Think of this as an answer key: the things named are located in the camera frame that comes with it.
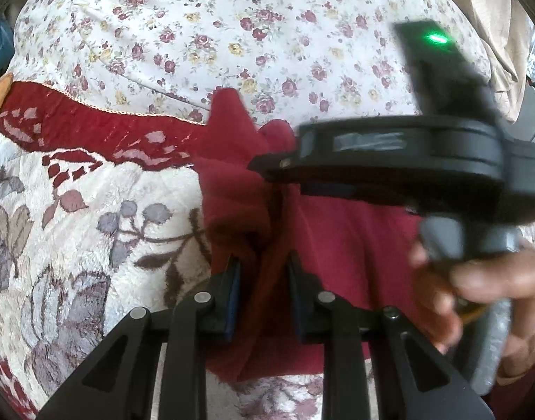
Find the person's right hand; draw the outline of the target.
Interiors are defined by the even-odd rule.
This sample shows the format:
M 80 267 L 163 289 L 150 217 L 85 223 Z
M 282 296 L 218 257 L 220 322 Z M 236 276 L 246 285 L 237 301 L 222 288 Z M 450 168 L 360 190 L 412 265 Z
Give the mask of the person's right hand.
M 488 260 L 454 266 L 447 280 L 431 271 L 430 258 L 417 241 L 411 248 L 417 327 L 442 353 L 462 337 L 463 323 L 454 311 L 455 300 L 488 305 L 510 299 L 511 330 L 497 374 L 509 385 L 535 366 L 535 248 L 524 243 L 520 251 Z

